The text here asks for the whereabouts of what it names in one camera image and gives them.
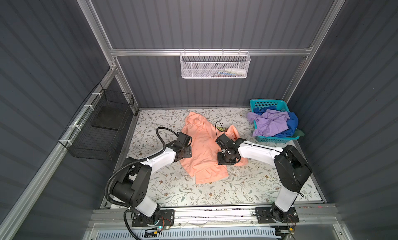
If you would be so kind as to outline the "peach orange t-shirt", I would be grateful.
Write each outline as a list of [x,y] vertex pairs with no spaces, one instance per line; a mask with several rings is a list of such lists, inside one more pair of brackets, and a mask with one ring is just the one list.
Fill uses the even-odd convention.
[[192,157],[180,160],[180,164],[196,184],[213,183],[229,176],[227,166],[219,165],[217,160],[221,148],[216,139],[221,131],[201,114],[190,112],[181,132],[192,137]]

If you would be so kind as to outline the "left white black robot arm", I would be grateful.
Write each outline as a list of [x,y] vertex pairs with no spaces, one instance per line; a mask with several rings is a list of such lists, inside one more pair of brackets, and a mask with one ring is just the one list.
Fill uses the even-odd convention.
[[160,205],[147,196],[151,176],[161,168],[192,157],[192,137],[172,132],[177,139],[168,144],[160,137],[162,149],[143,159],[127,158],[108,179],[105,199],[139,213],[151,223],[160,217]]

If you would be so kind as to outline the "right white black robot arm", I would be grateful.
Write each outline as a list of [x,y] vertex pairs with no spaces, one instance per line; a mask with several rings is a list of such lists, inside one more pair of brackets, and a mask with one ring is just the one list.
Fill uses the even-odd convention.
[[217,153],[219,165],[235,165],[244,158],[250,158],[273,166],[282,187],[266,213],[267,217],[275,222],[283,222],[294,214],[293,204],[312,174],[312,168],[296,147],[268,147],[242,138],[233,140],[225,134],[217,137],[215,142],[221,149]]

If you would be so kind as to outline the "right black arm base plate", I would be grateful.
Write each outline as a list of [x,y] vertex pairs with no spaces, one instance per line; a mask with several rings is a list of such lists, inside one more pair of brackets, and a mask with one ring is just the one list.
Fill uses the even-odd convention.
[[256,216],[258,223],[298,223],[300,221],[294,206],[287,212],[273,206],[256,207],[253,215]]

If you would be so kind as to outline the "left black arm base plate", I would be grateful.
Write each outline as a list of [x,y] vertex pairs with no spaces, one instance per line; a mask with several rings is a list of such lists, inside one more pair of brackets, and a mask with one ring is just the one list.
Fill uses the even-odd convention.
[[134,214],[132,218],[131,226],[133,227],[171,227],[174,225],[175,210],[163,210],[160,209],[155,211],[151,217],[148,217],[142,213]]

